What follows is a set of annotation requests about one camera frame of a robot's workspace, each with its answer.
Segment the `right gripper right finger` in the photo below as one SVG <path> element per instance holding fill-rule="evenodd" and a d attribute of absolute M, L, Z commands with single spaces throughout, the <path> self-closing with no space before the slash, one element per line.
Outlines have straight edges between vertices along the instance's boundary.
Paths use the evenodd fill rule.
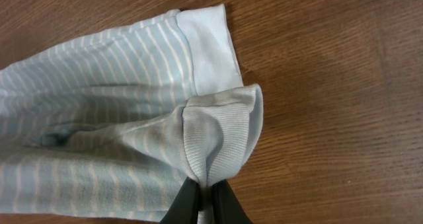
<path fill-rule="evenodd" d="M 252 224 L 227 180 L 211 187 L 215 224 Z"/>

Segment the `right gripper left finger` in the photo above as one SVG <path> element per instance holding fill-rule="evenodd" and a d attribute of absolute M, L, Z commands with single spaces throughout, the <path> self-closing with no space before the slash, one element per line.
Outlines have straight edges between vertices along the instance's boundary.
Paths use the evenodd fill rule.
<path fill-rule="evenodd" d="M 159 223 L 197 224 L 200 199 L 201 194 L 198 183 L 187 177 L 168 212 Z"/>

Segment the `light blue striped baby pants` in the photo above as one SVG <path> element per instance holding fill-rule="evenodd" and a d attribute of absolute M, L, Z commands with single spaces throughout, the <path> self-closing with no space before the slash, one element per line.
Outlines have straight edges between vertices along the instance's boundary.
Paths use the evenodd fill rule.
<path fill-rule="evenodd" d="M 239 173 L 263 113 L 223 5 L 58 44 L 1 71 L 1 212 L 160 221 Z"/>

